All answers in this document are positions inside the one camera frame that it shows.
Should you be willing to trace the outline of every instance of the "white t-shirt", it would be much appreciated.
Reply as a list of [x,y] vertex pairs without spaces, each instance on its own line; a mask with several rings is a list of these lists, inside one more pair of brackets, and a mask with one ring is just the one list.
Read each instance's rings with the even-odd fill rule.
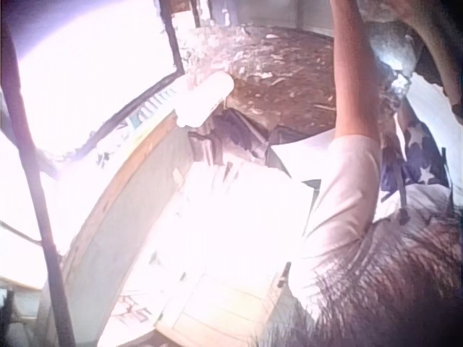
[[[327,156],[320,195],[289,274],[289,288],[314,318],[317,305],[313,298],[319,292],[315,282],[329,269],[328,257],[344,249],[371,253],[373,248],[365,247],[364,240],[374,243],[382,233],[400,235],[403,228],[398,218],[391,217],[371,230],[374,220],[389,217],[400,208],[399,192],[382,204],[378,202],[381,149],[377,142],[360,135],[340,137],[330,144]],[[426,216],[416,210],[424,209],[428,215],[443,212],[443,202],[450,195],[450,189],[439,185],[414,184],[407,186],[406,192],[418,233],[425,228]]]

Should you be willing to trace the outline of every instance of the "man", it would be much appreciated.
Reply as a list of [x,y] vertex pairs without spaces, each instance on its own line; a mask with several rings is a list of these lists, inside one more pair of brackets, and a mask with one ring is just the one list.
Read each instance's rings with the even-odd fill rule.
[[[450,52],[438,42],[438,3],[389,4],[421,34],[457,106],[461,67],[451,57],[461,47]],[[378,73],[357,3],[331,0],[331,8],[337,120],[330,165],[289,273],[296,309],[258,345],[441,346],[461,331],[451,323],[462,322],[453,316],[461,312],[453,310],[461,305],[461,234],[445,160],[407,101],[398,115],[407,159],[395,133],[380,135]],[[389,212],[373,223],[380,190]]]

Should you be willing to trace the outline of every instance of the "dirt floor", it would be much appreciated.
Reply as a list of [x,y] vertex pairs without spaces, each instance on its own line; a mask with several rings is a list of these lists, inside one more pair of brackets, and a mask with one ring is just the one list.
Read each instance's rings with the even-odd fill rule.
[[333,40],[269,27],[204,27],[179,38],[190,87],[216,71],[235,81],[227,106],[268,131],[334,127]]

